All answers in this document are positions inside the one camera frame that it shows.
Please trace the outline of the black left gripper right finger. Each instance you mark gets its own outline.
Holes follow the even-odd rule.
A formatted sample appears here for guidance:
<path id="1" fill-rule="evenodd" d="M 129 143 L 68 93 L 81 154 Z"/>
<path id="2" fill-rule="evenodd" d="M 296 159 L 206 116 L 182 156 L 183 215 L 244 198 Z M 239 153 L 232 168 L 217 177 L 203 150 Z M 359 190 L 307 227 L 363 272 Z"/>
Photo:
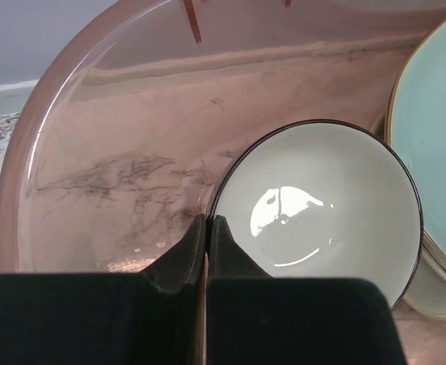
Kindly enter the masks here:
<path id="1" fill-rule="evenodd" d="M 404 364 L 386 300 L 356 278 L 272 278 L 213 219 L 209 364 Z"/>

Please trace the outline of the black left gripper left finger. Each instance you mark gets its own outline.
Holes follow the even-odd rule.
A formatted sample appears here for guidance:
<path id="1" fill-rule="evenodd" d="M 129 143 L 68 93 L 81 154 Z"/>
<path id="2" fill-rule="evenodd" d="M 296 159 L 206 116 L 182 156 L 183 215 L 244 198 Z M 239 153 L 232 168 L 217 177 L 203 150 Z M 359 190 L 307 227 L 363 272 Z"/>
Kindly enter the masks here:
<path id="1" fill-rule="evenodd" d="M 138 273 L 0 275 L 0 364 L 191 358 L 206 222 Z"/>

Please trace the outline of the colourful striped bowl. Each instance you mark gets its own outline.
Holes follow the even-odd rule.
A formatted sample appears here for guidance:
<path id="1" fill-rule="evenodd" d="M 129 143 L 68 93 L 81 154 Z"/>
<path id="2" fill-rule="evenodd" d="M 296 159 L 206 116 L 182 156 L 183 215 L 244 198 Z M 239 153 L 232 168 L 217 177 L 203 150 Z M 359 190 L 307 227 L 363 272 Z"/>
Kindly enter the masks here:
<path id="1" fill-rule="evenodd" d="M 207 216 L 272 278 L 360 278 L 394 308 L 422 251 L 416 184 L 371 132 L 334 119 L 279 127 L 226 168 Z"/>

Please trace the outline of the cream divided plate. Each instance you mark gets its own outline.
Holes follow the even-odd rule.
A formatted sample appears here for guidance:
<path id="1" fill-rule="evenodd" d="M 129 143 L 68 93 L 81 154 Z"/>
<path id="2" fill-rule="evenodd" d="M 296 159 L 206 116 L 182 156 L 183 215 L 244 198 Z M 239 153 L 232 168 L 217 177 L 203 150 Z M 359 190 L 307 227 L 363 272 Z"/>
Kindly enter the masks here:
<path id="1" fill-rule="evenodd" d="M 370 172 L 370 177 L 377 180 L 374 217 L 383 242 L 381 248 L 389 257 L 387 272 L 380 276 L 387 281 L 382 291 L 393 308 L 403 299 L 418 313 L 446 321 L 446 271 L 429 250 L 413 181 L 384 142 L 384 113 L 373 123 L 371 133 L 379 147 Z"/>

